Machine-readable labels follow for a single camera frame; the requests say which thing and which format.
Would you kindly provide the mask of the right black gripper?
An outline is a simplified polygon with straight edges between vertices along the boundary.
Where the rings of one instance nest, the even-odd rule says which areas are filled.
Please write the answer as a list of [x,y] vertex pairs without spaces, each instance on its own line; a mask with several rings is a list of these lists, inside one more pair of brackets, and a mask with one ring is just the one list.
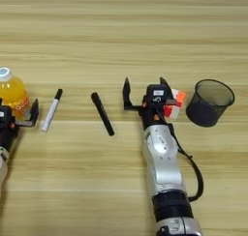
[[[171,93],[171,87],[164,78],[160,77],[160,83],[166,86],[166,90],[168,91],[168,93]],[[130,93],[130,82],[128,78],[125,78],[122,90],[124,109],[137,111],[145,130],[150,126],[167,124],[164,116],[164,106],[176,105],[175,99],[159,103],[149,103],[147,100],[143,100],[141,105],[133,105],[130,100]]]

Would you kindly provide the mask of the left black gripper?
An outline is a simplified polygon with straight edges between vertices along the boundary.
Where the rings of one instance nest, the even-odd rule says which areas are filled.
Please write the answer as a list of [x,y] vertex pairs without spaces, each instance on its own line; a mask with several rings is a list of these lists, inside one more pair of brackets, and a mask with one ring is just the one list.
[[39,116],[38,100],[33,102],[30,113],[31,117],[28,121],[18,121],[12,118],[9,122],[0,122],[0,152],[11,150],[21,127],[32,128],[36,125]]

